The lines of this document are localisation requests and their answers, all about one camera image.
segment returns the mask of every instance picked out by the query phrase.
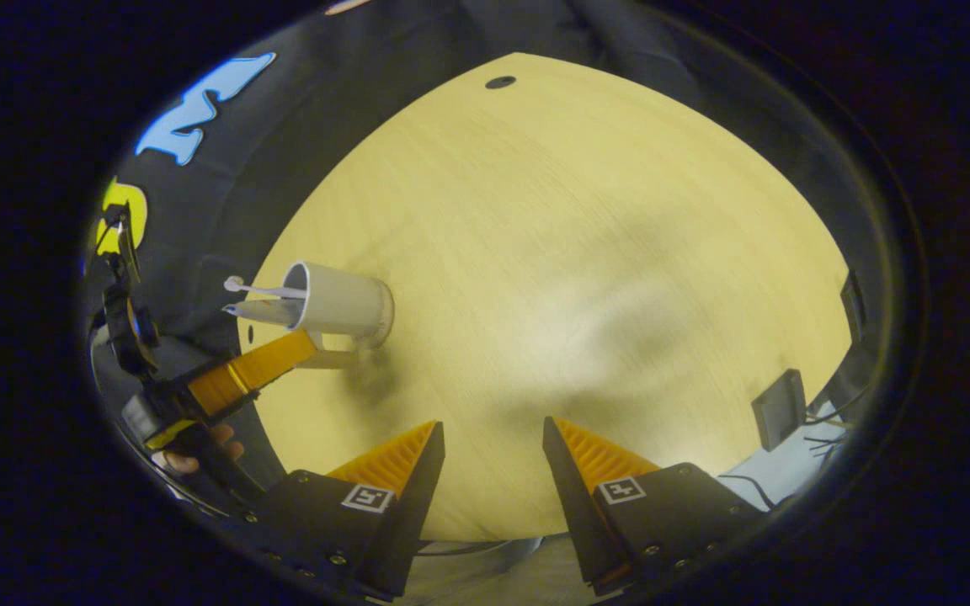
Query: table surface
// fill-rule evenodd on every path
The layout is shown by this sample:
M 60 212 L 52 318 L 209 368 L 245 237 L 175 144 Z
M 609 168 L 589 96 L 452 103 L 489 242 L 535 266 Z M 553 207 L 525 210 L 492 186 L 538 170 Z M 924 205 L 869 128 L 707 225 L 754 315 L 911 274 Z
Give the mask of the table surface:
M 501 76 L 517 80 L 486 88 Z M 267 436 L 286 469 L 327 473 L 444 422 L 423 540 L 566 532 L 546 415 L 723 473 L 759 449 L 751 400 L 796 368 L 809 401 L 850 346 L 845 261 L 769 162 L 661 93 L 532 55 L 455 77 L 370 134 L 254 283 L 278 286 L 296 260 L 384 280 L 396 319 L 358 367 L 264 388 Z M 238 327 L 243 352 L 285 334 Z

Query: finger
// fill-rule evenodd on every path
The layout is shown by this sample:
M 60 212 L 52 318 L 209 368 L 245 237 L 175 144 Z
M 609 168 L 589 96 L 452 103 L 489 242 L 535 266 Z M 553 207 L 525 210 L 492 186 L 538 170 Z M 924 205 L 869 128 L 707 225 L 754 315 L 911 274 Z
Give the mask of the finger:
M 223 444 L 223 442 L 230 440 L 231 436 L 234 436 L 234 428 L 230 425 L 223 425 L 223 423 L 212 427 L 209 431 L 211 431 L 212 438 L 215 438 L 219 444 Z
M 167 465 L 173 468 L 174 471 L 178 473 L 193 473 L 200 469 L 200 463 L 192 456 L 182 456 L 180 454 L 166 452 L 164 453 L 166 457 Z
M 231 442 L 227 445 L 227 454 L 231 456 L 233 460 L 238 460 L 238 457 L 242 456 L 246 452 L 246 446 L 242 446 L 242 442 Z

